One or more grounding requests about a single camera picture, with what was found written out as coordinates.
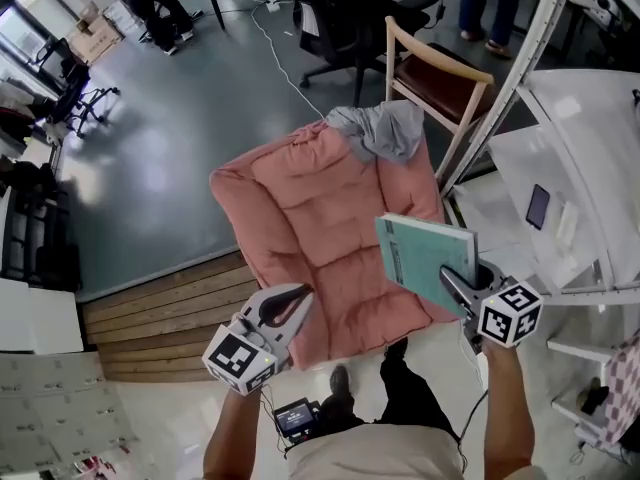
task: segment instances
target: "wooden plank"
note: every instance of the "wooden plank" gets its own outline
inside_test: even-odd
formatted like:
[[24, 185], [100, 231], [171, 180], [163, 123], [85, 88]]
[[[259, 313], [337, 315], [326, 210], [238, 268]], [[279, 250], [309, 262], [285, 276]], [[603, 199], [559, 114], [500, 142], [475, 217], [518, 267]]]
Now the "wooden plank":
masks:
[[204, 369], [201, 356], [162, 359], [160, 361], [138, 361], [129, 363], [105, 363], [102, 369], [108, 373], [148, 373], [148, 372], [182, 372]]
[[102, 363], [126, 363], [133, 361], [158, 361], [160, 359], [176, 359], [179, 357], [202, 356], [207, 349], [209, 341], [174, 345], [173, 347], [152, 348], [148, 350], [133, 350], [131, 352], [104, 353], [101, 350], [100, 361]]
[[118, 352], [132, 352], [172, 347], [176, 345], [196, 343], [198, 341], [209, 342], [217, 330], [218, 324], [215, 324], [187, 331], [173, 332], [171, 334], [150, 336], [149, 338], [138, 338], [127, 341], [118, 341], [115, 343], [102, 343], [98, 347], [98, 352], [100, 354], [112, 354]]
[[118, 329], [126, 329], [135, 325], [143, 325], [151, 322], [159, 322], [168, 318], [189, 315], [204, 311], [205, 309], [213, 309], [220, 306], [226, 306], [233, 302], [245, 301], [258, 290], [258, 282], [250, 281], [248, 283], [232, 286], [218, 290], [217, 292], [207, 293], [192, 299], [174, 302], [159, 308], [147, 309], [139, 313], [123, 316], [120, 318], [112, 318], [94, 324], [86, 324], [87, 334], [97, 334], [99, 332], [117, 331]]
[[207, 277], [205, 279], [201, 279], [200, 281], [179, 286], [172, 290], [167, 290], [149, 295], [147, 297], [142, 297], [141, 299], [137, 299], [132, 302], [127, 302], [125, 304], [113, 306], [110, 308], [90, 311], [88, 313], [85, 313], [84, 322], [87, 326], [87, 332], [91, 332], [89, 330], [90, 326], [97, 322], [109, 321], [110, 319], [136, 314], [148, 309], [166, 306], [172, 303], [177, 303], [179, 301], [189, 300], [191, 298], [203, 296], [205, 294], [216, 292], [232, 286], [237, 286], [239, 284], [246, 283], [252, 280], [255, 280], [255, 277], [251, 273], [249, 267], [244, 266], [233, 270], [228, 270], [227, 272], [223, 272], [213, 277]]
[[154, 372], [154, 373], [110, 373], [105, 375], [113, 382], [198, 382], [215, 379], [206, 370], [187, 370], [184, 372]]
[[93, 311], [116, 306], [118, 304], [124, 304], [135, 299], [146, 297], [157, 292], [163, 292], [171, 290], [176, 286], [182, 286], [183, 284], [199, 281], [205, 277], [215, 276], [227, 270], [243, 267], [247, 263], [244, 261], [244, 257], [240, 251], [221, 256], [211, 261], [195, 265], [179, 272], [174, 272], [168, 276], [154, 279], [148, 283], [144, 283], [127, 290], [123, 290], [113, 295], [108, 295], [101, 299], [89, 302], [83, 306], [85, 315]]
[[111, 343], [113, 341], [133, 340], [136, 338], [146, 338], [148, 336], [157, 336], [159, 334], [169, 334], [177, 331], [185, 331], [187, 329], [195, 329], [205, 325], [219, 324], [228, 322], [234, 313], [242, 308], [244, 302], [236, 302], [219, 308], [207, 309], [190, 315], [170, 318], [160, 322], [151, 324], [137, 325], [127, 329], [118, 329], [117, 331], [100, 332], [98, 334], [87, 335], [87, 341], [92, 344]]

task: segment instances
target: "beige shirt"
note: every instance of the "beige shirt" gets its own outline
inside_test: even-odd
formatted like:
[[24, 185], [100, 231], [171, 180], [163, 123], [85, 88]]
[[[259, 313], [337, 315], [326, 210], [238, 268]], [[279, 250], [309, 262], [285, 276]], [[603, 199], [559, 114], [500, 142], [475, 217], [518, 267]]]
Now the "beige shirt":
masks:
[[[453, 438], [437, 428], [361, 425], [312, 439], [288, 453], [290, 480], [463, 480]], [[536, 467], [505, 480], [545, 480]]]

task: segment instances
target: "pink cushion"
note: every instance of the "pink cushion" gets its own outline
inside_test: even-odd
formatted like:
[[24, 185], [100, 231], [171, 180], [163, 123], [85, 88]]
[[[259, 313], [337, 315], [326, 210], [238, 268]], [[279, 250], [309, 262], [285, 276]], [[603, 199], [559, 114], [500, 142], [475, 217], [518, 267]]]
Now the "pink cushion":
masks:
[[443, 221], [425, 144], [406, 166], [365, 165], [319, 121], [217, 169], [210, 184], [260, 285], [301, 282], [316, 291], [289, 346], [296, 366], [455, 319], [386, 279], [374, 227], [385, 212]]

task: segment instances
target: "black office chair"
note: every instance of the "black office chair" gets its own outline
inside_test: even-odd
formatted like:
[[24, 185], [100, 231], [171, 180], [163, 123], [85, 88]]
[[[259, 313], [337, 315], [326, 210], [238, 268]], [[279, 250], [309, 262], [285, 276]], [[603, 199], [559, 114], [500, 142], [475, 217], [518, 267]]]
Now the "black office chair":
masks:
[[60, 88], [60, 97], [47, 117], [47, 122], [57, 124], [65, 122], [69, 130], [83, 139], [82, 127], [89, 115], [99, 123], [104, 116], [97, 115], [95, 106], [109, 93], [120, 94], [117, 87], [93, 89], [84, 92], [89, 80], [89, 66], [80, 60], [69, 47], [66, 39], [59, 39], [45, 45], [36, 57], [38, 67], [48, 73], [49, 78]]
[[385, 17], [395, 17], [404, 30], [414, 34], [429, 22], [422, 9], [438, 1], [295, 0], [293, 21], [300, 48], [327, 62], [304, 73], [300, 87], [308, 87], [313, 76], [355, 67], [353, 106], [357, 107], [365, 69], [385, 72], [385, 64], [376, 60], [386, 50]]

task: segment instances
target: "book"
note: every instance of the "book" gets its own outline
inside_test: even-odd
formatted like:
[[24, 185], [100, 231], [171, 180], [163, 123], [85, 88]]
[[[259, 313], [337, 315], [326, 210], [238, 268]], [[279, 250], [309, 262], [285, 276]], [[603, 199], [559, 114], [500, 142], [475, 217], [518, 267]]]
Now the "book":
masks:
[[466, 316], [440, 281], [440, 267], [446, 265], [475, 286], [475, 232], [392, 213], [376, 218], [376, 232], [387, 278], [457, 316]]

